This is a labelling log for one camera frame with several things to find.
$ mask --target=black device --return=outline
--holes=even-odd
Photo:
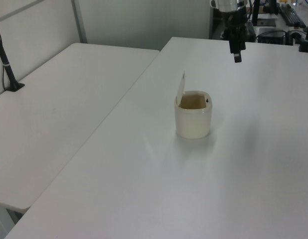
[[[266,28],[266,27],[260,28],[259,36],[258,36],[258,43],[283,45],[284,36],[285,36],[285,33],[283,32],[282,29],[274,29],[273,31],[272,28]]]
[[[4,48],[3,48],[3,45],[2,45],[2,39],[1,39],[1,36],[0,36],[0,58],[1,58],[1,61],[2,61],[2,65],[6,71],[6,74],[9,78],[9,81],[10,81],[10,87],[6,88],[5,90],[6,91],[12,91],[12,92],[16,92],[17,90],[21,89],[24,84],[22,83],[19,83],[18,81],[16,81],[15,77],[14,77],[14,74],[13,74],[13,71],[12,71],[12,68],[10,66],[10,63],[8,61],[8,58],[5,54],[5,51],[4,51]]]
[[[279,7],[280,14],[287,26],[306,27],[303,20],[297,15],[296,11],[289,4],[282,4]]]

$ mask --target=white wall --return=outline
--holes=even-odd
[[[1,21],[0,32],[18,81],[72,43],[80,42],[71,0],[44,0]],[[0,93],[1,74],[0,60]]]
[[[76,0],[87,42],[161,50],[172,36],[209,38],[209,0]]]
[[[16,11],[33,2],[35,2],[35,0],[0,0],[0,17]]]

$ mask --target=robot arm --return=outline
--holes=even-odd
[[[223,15],[224,25],[228,31],[230,53],[235,62],[241,62],[241,50],[245,50],[247,40],[247,0],[211,0],[210,5],[219,9]]]

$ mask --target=tabletop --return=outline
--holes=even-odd
[[[209,135],[176,135],[185,90]],[[308,238],[308,54],[172,38],[6,239]]]
[[[0,95],[0,206],[24,213],[157,54],[76,43]]]

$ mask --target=black stand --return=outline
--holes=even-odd
[[[252,23],[254,26],[276,26],[276,21],[274,19],[258,19],[260,0],[254,1],[254,10]]]
[[[10,87],[7,88],[6,91],[16,92],[17,90],[21,89],[24,86],[24,84],[16,81],[14,74],[13,74],[13,71],[12,71],[12,68],[10,66],[10,63],[8,61],[8,58],[5,54],[1,39],[0,39],[0,58],[1,58],[1,61],[2,61],[2,64],[3,64],[3,67],[6,71],[6,74],[9,78],[9,80],[10,80]]]

